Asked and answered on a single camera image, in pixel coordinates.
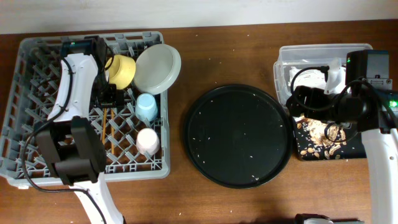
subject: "wooden stick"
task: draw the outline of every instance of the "wooden stick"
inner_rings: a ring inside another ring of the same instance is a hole
[[[108,110],[104,109],[104,118],[102,119],[102,144],[105,144],[105,132],[106,132],[106,113]]]
[[[112,120],[114,119],[114,113],[113,113],[113,110],[112,110],[112,108],[111,108],[111,118],[112,118]],[[113,129],[113,127],[111,126],[111,132],[112,132],[112,138],[114,138],[114,129]],[[111,152],[112,152],[112,155],[114,155],[114,145],[113,145],[113,143],[111,142]]]

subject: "round black tray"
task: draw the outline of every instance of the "round black tray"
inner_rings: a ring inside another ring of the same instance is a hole
[[[189,158],[205,177],[245,189],[270,181],[285,167],[293,129],[273,97],[252,86],[228,85],[194,102],[183,138]]]

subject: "white cup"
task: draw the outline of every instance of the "white cup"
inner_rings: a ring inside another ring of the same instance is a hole
[[[153,121],[157,117],[157,106],[154,96],[148,93],[143,93],[138,96],[136,105],[136,116],[140,121],[145,118],[148,121]]]
[[[138,132],[136,146],[142,155],[148,152],[153,156],[160,148],[159,137],[151,128],[144,128]]]

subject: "gray dish rack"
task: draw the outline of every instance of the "gray dish rack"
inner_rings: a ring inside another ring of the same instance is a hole
[[[36,122],[45,119],[51,112],[57,97],[56,81],[39,86],[39,83],[60,78],[59,50],[63,41],[84,39],[86,36],[99,35],[104,38],[115,54],[126,55],[137,59],[148,47],[163,44],[160,32],[130,32],[118,34],[90,34],[63,37],[39,37],[24,39],[18,50],[14,78],[11,84],[9,99],[0,136],[0,175],[10,185],[20,189],[30,185],[24,178],[21,167],[20,150]],[[107,182],[158,179],[170,173],[170,136],[167,111],[167,91],[156,95],[159,108],[158,117],[153,122],[141,122],[134,116],[136,99],[139,92],[134,86],[128,86],[123,110],[114,110],[114,119],[108,108],[106,117]],[[102,135],[104,111],[93,108],[89,114],[91,125],[98,137]],[[140,129],[151,127],[159,135],[161,150],[153,156],[142,155],[135,146]],[[70,144],[72,141],[60,142]],[[111,153],[111,143],[115,153]],[[35,142],[27,148],[27,170],[33,181],[41,186],[62,185],[59,178],[50,176],[50,172],[40,155]]]

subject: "yellow mug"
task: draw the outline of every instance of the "yellow mug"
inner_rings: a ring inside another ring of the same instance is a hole
[[[105,67],[111,64],[112,59],[106,62]],[[116,84],[118,90],[127,87],[136,74],[136,62],[131,57],[115,55],[112,65],[108,68],[109,83]]]

